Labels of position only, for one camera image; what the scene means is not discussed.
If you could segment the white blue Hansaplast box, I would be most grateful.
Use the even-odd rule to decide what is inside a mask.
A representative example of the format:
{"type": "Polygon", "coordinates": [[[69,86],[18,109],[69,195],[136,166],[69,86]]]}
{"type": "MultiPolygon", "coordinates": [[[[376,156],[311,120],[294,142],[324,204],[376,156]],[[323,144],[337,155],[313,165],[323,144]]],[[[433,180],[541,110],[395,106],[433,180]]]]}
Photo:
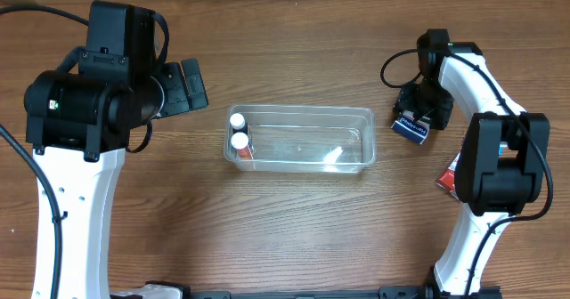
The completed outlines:
{"type": "Polygon", "coordinates": [[[408,140],[421,145],[428,137],[430,119],[421,118],[415,120],[413,113],[405,110],[398,115],[391,129],[408,140]]]}

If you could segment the dark bottle white cap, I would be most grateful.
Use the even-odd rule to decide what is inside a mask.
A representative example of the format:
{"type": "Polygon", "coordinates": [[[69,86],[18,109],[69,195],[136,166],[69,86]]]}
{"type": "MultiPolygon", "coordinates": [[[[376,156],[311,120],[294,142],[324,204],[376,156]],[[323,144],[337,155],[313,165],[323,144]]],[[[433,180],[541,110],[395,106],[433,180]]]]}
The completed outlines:
{"type": "Polygon", "coordinates": [[[248,123],[241,113],[233,113],[229,118],[230,127],[233,133],[248,133],[248,123]]]}

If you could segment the orange bottle white cap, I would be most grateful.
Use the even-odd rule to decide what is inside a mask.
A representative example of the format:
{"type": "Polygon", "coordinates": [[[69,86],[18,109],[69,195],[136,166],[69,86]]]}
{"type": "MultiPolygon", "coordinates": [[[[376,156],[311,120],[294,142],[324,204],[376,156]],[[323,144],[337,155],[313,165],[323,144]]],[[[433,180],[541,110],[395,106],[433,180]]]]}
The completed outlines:
{"type": "Polygon", "coordinates": [[[253,153],[249,144],[249,137],[243,132],[234,133],[230,139],[231,146],[235,149],[240,159],[252,159],[253,153]]]}

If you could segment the red Panadol box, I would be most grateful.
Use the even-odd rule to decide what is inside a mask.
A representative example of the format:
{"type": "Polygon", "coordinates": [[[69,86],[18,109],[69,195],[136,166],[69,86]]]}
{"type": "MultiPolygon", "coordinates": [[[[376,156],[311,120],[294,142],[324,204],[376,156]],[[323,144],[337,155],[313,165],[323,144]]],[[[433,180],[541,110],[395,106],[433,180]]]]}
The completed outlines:
{"type": "Polygon", "coordinates": [[[449,192],[454,198],[458,199],[456,188],[455,188],[455,170],[460,157],[460,153],[452,160],[452,162],[447,166],[443,174],[436,179],[436,184],[449,192]]]}

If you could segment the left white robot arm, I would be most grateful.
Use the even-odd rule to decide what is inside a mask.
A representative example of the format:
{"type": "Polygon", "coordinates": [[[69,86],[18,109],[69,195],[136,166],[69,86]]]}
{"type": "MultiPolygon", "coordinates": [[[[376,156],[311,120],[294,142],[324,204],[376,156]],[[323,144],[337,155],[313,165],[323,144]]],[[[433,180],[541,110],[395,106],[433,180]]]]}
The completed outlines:
{"type": "Polygon", "coordinates": [[[110,218],[133,129],[204,109],[195,59],[155,45],[167,22],[153,10],[92,3],[87,39],[24,95],[37,177],[35,298],[108,298],[110,218]]]}

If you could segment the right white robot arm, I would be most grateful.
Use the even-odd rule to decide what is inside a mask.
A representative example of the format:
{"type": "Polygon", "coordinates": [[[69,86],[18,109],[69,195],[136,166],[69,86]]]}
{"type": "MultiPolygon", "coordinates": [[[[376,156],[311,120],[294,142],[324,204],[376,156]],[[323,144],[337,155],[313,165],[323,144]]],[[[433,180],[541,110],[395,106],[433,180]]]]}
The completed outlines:
{"type": "Polygon", "coordinates": [[[481,277],[502,232],[512,222],[543,217],[552,204],[550,121],[510,99],[475,43],[455,43],[447,30],[429,29],[412,51],[419,73],[398,87],[392,128],[421,144],[460,107],[470,122],[454,170],[461,207],[425,284],[381,287],[379,297],[500,298],[501,290],[482,287],[481,277]]]}

